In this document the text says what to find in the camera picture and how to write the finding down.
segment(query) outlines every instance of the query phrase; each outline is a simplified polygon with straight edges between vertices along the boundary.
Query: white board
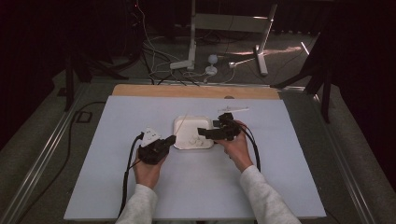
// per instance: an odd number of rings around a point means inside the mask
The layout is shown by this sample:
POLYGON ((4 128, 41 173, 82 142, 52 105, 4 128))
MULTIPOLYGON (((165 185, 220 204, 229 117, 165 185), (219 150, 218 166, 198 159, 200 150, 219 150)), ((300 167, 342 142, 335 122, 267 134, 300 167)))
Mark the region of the white board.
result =
MULTIPOLYGON (((248 107, 247 111, 235 112, 233 116, 253 132, 262 173, 293 214, 325 217, 282 100, 109 96, 64 218, 117 218, 123 173, 135 137, 150 127, 166 138, 173 133, 174 120, 187 111, 191 116, 217 119, 218 110, 226 106, 248 107)), ((255 162, 250 143, 249 149, 255 162)), ((193 150, 171 147, 155 188, 159 201, 153 218, 254 218, 239 177, 240 172, 220 145, 193 150)), ((128 198, 134 192, 134 185, 131 170, 128 198)))

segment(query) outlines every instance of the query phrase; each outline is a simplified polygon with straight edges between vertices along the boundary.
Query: handheld device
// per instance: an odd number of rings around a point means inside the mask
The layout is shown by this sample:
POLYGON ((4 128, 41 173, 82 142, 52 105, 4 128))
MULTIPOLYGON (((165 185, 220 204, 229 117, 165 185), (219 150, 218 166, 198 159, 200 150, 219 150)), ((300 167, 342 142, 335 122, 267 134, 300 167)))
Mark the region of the handheld device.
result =
POLYGON ((139 146, 139 160, 146 164, 155 165, 169 154, 169 147, 176 142, 176 136, 170 135, 166 139, 157 139, 145 147, 139 146))
POLYGON ((241 132, 239 125, 233 121, 232 113, 224 113, 219 116, 219 120, 213 120, 213 127, 217 129, 198 128, 198 134, 206 139, 233 141, 234 137, 241 132))

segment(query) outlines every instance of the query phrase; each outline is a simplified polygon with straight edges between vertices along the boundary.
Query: white long-sleeve shirt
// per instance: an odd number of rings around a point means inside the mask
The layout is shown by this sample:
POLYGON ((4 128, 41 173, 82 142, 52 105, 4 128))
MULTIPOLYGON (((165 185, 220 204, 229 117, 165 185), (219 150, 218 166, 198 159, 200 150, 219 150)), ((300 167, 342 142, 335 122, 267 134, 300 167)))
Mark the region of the white long-sleeve shirt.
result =
MULTIPOLYGON (((256 166, 249 166, 240 178, 254 215, 260 224, 299 224, 299 219, 289 210, 281 196, 266 182, 256 166)), ((134 195, 125 205, 116 224, 149 224, 157 204, 154 190, 137 184, 134 195)))

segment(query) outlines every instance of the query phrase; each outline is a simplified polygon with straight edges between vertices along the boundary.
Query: wrist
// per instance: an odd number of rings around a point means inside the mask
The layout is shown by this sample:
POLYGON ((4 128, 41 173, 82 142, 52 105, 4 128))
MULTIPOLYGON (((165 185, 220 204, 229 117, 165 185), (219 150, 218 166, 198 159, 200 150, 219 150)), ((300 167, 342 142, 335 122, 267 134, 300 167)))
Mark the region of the wrist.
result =
POLYGON ((241 161, 236 166, 241 173, 243 173, 249 166, 253 165, 251 160, 248 161, 241 161))

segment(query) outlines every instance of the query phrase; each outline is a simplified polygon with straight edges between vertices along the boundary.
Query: black backdrop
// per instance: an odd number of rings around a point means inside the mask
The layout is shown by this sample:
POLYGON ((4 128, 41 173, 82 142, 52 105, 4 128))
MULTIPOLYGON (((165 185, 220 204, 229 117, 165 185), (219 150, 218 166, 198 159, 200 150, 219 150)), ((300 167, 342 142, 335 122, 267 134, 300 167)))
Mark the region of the black backdrop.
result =
POLYGON ((53 90, 64 37, 95 60, 136 53, 132 2, 0 1, 0 149, 53 90))
POLYGON ((332 72, 332 83, 396 189, 394 27, 394 1, 339 1, 302 71, 322 64, 332 72))

